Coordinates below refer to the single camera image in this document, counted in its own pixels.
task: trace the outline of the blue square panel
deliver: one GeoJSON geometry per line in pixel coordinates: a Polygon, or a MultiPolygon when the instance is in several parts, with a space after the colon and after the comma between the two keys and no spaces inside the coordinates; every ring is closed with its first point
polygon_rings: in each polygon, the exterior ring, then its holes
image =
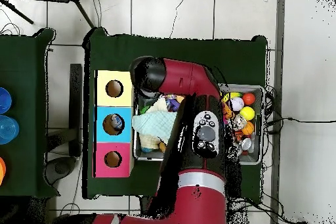
{"type": "Polygon", "coordinates": [[[130,143],[131,142],[131,125],[132,112],[131,107],[97,107],[97,121],[96,121],[96,142],[119,142],[130,143]],[[106,116],[118,114],[123,118],[125,127],[119,135],[109,135],[103,128],[103,121],[106,116]]]}

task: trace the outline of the pink square panel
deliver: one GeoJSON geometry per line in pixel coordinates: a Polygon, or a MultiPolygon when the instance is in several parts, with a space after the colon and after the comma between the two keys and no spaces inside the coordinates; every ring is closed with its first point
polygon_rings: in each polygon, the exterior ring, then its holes
{"type": "Polygon", "coordinates": [[[96,145],[96,177],[97,178],[122,178],[131,174],[131,144],[130,143],[97,143],[96,145]],[[118,167],[111,168],[105,164],[105,155],[109,152],[118,152],[121,163],[118,167]]]}

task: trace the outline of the red ball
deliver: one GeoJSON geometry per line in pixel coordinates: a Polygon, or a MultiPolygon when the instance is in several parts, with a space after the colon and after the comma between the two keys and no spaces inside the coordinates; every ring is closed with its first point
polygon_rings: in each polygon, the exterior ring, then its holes
{"type": "Polygon", "coordinates": [[[246,93],[243,96],[243,101],[245,103],[245,105],[251,105],[255,102],[255,96],[252,93],[246,93]]]}

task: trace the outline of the yellow square panel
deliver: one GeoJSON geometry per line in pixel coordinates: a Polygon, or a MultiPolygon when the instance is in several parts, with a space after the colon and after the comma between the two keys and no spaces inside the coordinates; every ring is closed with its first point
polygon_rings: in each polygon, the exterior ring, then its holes
{"type": "Polygon", "coordinates": [[[133,85],[129,72],[118,72],[111,70],[97,71],[97,105],[98,106],[113,106],[113,107],[130,107],[133,106],[133,85]],[[121,84],[122,94],[118,97],[111,97],[106,91],[108,87],[116,84],[119,87],[121,84]]]}

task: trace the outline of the circular hole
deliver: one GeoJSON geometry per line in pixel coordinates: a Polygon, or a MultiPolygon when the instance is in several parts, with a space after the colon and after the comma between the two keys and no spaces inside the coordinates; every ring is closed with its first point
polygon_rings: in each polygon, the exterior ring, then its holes
{"type": "Polygon", "coordinates": [[[110,114],[105,117],[102,127],[109,135],[119,135],[125,127],[125,121],[118,114],[110,114]]]}
{"type": "Polygon", "coordinates": [[[108,152],[104,157],[105,164],[108,167],[115,168],[120,166],[122,161],[121,155],[119,152],[108,152]]]}
{"type": "Polygon", "coordinates": [[[118,80],[111,80],[106,84],[105,90],[110,97],[120,97],[123,93],[123,84],[118,80]]]}

